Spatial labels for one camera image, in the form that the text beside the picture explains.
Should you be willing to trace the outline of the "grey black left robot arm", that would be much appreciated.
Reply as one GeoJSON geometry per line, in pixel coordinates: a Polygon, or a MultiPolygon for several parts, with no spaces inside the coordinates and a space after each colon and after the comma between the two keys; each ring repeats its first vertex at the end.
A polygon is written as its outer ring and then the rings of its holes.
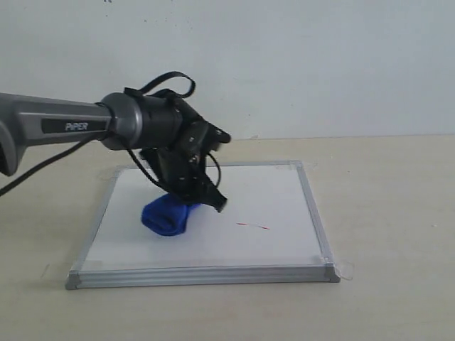
{"type": "Polygon", "coordinates": [[[18,170],[32,146],[72,143],[75,149],[100,141],[145,161],[156,186],[187,205],[204,204],[221,212],[227,198],[206,173],[206,160],[230,135],[205,120],[171,90],[144,95],[114,92],[100,102],[1,94],[1,174],[18,170]]]}

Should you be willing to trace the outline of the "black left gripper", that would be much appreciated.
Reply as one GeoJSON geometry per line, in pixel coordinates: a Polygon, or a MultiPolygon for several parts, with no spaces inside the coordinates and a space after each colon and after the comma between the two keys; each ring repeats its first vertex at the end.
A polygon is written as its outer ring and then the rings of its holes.
{"type": "Polygon", "coordinates": [[[190,124],[171,145],[144,148],[140,156],[166,192],[222,212],[228,199],[206,173],[210,153],[201,151],[204,130],[205,124],[190,124]]]}

